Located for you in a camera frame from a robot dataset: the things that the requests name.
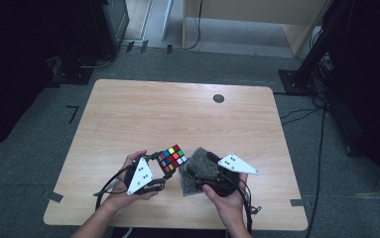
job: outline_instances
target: floor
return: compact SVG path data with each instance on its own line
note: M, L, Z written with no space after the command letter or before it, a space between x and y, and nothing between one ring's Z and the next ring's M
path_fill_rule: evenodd
M142 18L141 8L136 8L137 2L147 0L128 0L130 7L130 22L136 18ZM183 0L174 1L169 18L169 24L162 40L163 24L168 1L153 1L146 29L141 39L127 39L124 42L135 41L136 45L142 41L149 41L148 46L153 48L166 48L172 45L174 49L182 48L183 30ZM186 47L191 47L197 37L195 19L187 18L187 41ZM313 36L319 31L319 27L313 32ZM258 55L268 57L293 58L294 55L289 47L280 24L240 22L227 20L200 20L200 43L193 49L199 52L229 53L238 55ZM309 52L309 44L303 47L299 58L304 59Z

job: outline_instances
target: wooden surface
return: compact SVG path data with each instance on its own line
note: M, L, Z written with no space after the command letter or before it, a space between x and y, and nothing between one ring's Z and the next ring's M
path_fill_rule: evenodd
M216 103L215 94L224 96ZM235 153L257 168L249 176L253 229L304 230L303 207L272 91L268 87L100 79L84 110L50 201L47 224L80 225L91 215L95 197L125 157L180 145L187 156L203 147L224 157ZM162 172L152 162L155 178ZM183 197L179 173L149 201L120 211L114 226L224 228L213 203L203 194Z
M185 0L183 47L187 36L186 17L198 18L200 1ZM284 24L285 35L296 56L330 2L331 0L203 0L201 18Z

